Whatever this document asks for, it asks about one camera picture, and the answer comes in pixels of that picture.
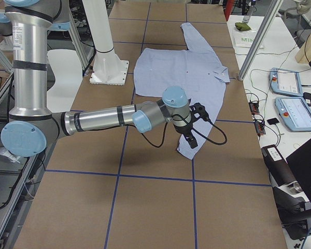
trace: blue joint cover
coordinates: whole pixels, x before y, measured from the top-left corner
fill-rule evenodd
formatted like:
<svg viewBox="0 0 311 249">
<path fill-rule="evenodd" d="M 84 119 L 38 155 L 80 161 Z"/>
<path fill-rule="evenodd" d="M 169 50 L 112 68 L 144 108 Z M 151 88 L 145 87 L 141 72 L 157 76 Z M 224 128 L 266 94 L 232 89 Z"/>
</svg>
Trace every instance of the blue joint cover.
<svg viewBox="0 0 311 249">
<path fill-rule="evenodd" d="M 188 98 L 181 87 L 171 86 L 162 94 L 162 101 L 169 107 L 180 108 L 187 104 Z"/>
<path fill-rule="evenodd" d="M 0 23 L 8 23 L 10 22 L 9 18 L 5 15 L 5 13 L 0 13 Z"/>
<path fill-rule="evenodd" d="M 4 1 L 16 7 L 28 7 L 39 2 L 39 0 L 4 0 Z"/>
<path fill-rule="evenodd" d="M 150 131 L 152 129 L 151 122 L 142 110 L 138 110 L 133 115 L 133 122 L 140 133 Z"/>
<path fill-rule="evenodd" d="M 1 141 L 11 153 L 21 157 L 31 157 L 42 152 L 47 145 L 43 132 L 25 121 L 13 121 L 5 125 Z"/>
<path fill-rule="evenodd" d="M 70 29 L 70 22 L 53 23 L 49 30 L 51 31 L 68 31 Z"/>
</svg>

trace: white cloth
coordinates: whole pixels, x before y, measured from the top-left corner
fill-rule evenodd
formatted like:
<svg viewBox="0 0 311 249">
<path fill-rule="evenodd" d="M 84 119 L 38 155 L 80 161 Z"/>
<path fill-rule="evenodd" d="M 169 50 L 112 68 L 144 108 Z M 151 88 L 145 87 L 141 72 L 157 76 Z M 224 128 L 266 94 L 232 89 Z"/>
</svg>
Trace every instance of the white cloth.
<svg viewBox="0 0 311 249">
<path fill-rule="evenodd" d="M 156 50 L 146 48 L 137 60 L 134 70 L 136 94 L 161 97 L 169 86 L 181 86 L 191 104 L 205 106 L 212 121 L 218 116 L 225 92 L 225 82 L 230 82 L 228 69 L 223 66 L 203 36 L 191 23 L 181 28 L 188 50 Z M 211 125 L 202 120 L 194 128 L 208 136 Z M 193 132 L 198 147 L 191 149 L 184 137 L 180 138 L 178 151 L 192 159 L 205 139 Z"/>
</svg>

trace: black monitor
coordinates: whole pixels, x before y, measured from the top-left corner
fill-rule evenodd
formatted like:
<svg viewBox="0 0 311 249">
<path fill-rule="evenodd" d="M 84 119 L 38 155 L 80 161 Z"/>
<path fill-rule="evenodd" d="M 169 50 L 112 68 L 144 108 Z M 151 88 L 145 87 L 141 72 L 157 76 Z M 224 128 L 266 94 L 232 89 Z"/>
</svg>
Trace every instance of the black monitor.
<svg viewBox="0 0 311 249">
<path fill-rule="evenodd" d="M 311 202 L 311 139 L 289 155 L 286 160 Z"/>
</svg>

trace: white desk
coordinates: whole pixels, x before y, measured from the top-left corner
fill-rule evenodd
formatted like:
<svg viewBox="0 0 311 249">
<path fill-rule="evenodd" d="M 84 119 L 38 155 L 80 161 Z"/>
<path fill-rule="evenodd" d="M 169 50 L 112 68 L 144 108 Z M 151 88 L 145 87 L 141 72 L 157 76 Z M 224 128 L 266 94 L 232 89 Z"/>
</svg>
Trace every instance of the white desk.
<svg viewBox="0 0 311 249">
<path fill-rule="evenodd" d="M 229 33 L 231 35 L 231 39 L 233 42 L 233 29 L 235 28 L 235 22 L 241 22 L 243 19 L 242 16 L 230 16 L 227 25 L 229 29 Z M 253 30 L 257 30 L 263 20 L 263 17 L 251 17 L 250 22 L 248 23 L 249 26 Z M 264 49 L 259 49 L 258 53 L 276 53 L 280 54 L 285 51 L 290 51 L 296 45 L 295 41 L 293 40 L 291 34 L 289 33 L 288 29 L 286 28 L 285 24 L 283 23 L 282 19 L 275 18 L 273 24 L 268 31 L 264 41 L 263 41 Z M 242 64 L 245 60 L 245 55 L 239 54 L 247 54 L 249 48 L 241 48 L 235 47 L 235 43 L 233 42 L 233 47 L 236 53 L 237 64 L 239 68 L 242 67 Z M 251 85 L 251 81 L 249 79 L 250 72 L 254 69 L 261 69 L 265 71 L 269 71 L 273 67 L 280 67 L 284 69 L 290 69 L 295 71 L 304 71 L 309 69 L 309 65 L 307 64 L 298 64 L 295 60 L 295 55 L 298 52 L 299 48 L 296 47 L 293 49 L 291 53 L 284 53 L 281 55 L 274 55 L 274 54 L 259 54 L 255 57 L 252 66 L 250 67 L 247 76 L 244 79 L 244 87 L 252 93 L 256 94 L 260 100 L 264 100 L 266 95 L 256 89 L 254 89 Z M 258 89 L 261 89 L 264 92 L 268 91 L 269 88 L 269 73 L 263 71 L 253 71 L 251 74 L 251 79 L 253 81 L 253 85 Z M 303 85 L 311 85 L 311 70 L 301 72 L 300 73 L 301 82 Z M 303 88 L 304 92 L 310 92 L 311 88 Z M 260 102 L 259 110 L 260 113 L 264 116 L 265 120 L 270 118 L 278 118 L 280 123 L 277 124 L 279 130 L 283 135 L 281 136 L 281 142 L 278 145 L 278 149 L 286 158 L 290 155 L 293 151 L 295 151 L 299 146 L 304 144 L 307 140 L 311 138 L 311 132 L 290 132 L 287 127 L 283 124 L 281 118 L 278 115 L 278 111 L 274 105 L 274 99 L 280 95 L 273 94 L 270 90 L 268 92 L 266 106 L 265 101 Z M 276 127 L 271 126 L 274 131 L 277 132 Z M 275 144 L 276 143 L 276 135 L 270 131 L 268 128 L 265 128 L 266 135 L 261 136 L 260 138 L 260 147 L 264 147 L 267 145 Z M 294 245 L 297 243 L 301 243 L 300 241 L 293 241 L 289 238 L 287 232 L 284 230 L 287 246 L 288 248 L 292 249 Z M 304 245 L 304 249 L 311 249 L 311 236 L 308 238 L 307 242 Z"/>
</svg>

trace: green object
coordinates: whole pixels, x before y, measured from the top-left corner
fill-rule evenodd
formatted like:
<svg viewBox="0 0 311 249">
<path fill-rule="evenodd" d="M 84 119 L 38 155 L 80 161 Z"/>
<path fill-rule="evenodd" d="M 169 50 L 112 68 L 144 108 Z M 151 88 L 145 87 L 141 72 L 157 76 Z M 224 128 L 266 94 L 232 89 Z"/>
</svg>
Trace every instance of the green object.
<svg viewBox="0 0 311 249">
<path fill-rule="evenodd" d="M 239 31 L 248 31 L 251 28 L 249 27 L 249 25 L 247 25 L 246 23 L 243 22 L 235 22 L 235 27 L 239 30 Z"/>
</svg>

